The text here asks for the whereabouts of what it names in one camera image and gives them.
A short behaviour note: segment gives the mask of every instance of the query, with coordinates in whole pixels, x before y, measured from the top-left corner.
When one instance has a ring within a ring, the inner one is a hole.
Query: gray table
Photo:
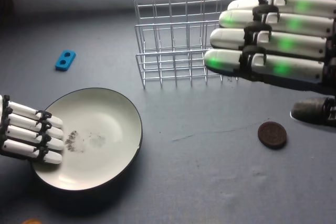
[[[336,223],[335,131],[289,116],[296,101],[320,95],[227,78],[144,90],[134,21],[133,12],[74,15],[1,32],[1,94],[44,109],[77,89],[113,89],[138,108],[144,136],[127,176],[99,204],[62,192],[53,204],[29,162],[1,156],[0,223]],[[57,72],[64,49],[77,57]],[[259,142],[265,121],[286,128],[284,149]]]

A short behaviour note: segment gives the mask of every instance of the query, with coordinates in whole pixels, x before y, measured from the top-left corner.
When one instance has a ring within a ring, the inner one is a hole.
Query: wire grid
[[[147,80],[208,77],[204,66],[209,37],[233,0],[134,0],[139,53],[136,62],[145,88]]]

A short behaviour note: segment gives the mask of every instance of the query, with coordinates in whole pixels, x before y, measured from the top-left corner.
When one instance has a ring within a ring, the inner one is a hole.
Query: blue object with two holes
[[[73,62],[75,56],[76,53],[74,51],[70,50],[63,51],[55,64],[56,70],[67,71],[70,68],[71,63]]]

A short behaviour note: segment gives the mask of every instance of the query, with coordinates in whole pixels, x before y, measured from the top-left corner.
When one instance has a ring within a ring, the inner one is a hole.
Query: white plate
[[[65,190],[100,186],[132,162],[142,142],[142,123],[133,103],[118,92],[90,88],[61,97],[46,111],[64,123],[63,162],[33,163],[46,183]]]

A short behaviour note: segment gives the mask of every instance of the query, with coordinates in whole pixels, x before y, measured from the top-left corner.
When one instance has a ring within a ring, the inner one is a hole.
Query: robotic hand
[[[226,76],[336,94],[336,0],[236,0],[210,36],[205,66]],[[291,115],[336,126],[336,100],[308,99]]]
[[[0,95],[0,154],[32,161],[60,164],[63,125],[46,111],[36,111]]]

